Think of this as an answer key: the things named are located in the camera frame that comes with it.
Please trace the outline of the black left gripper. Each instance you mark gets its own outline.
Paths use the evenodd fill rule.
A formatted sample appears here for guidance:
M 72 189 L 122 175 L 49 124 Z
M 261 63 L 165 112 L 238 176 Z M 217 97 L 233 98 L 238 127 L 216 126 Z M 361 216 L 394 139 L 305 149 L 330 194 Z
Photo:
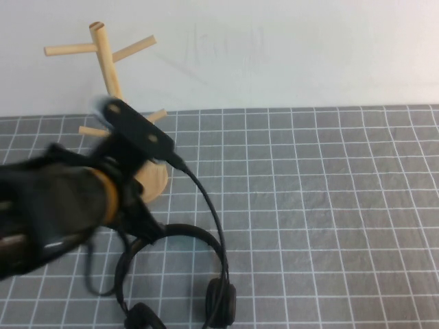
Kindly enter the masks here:
M 116 223 L 127 223 L 127 233 L 150 243 L 165 237 L 165 226 L 151 214 L 141 198 L 144 190 L 136 178 L 145 164 L 139 161 L 115 160 L 115 172 L 119 193 Z

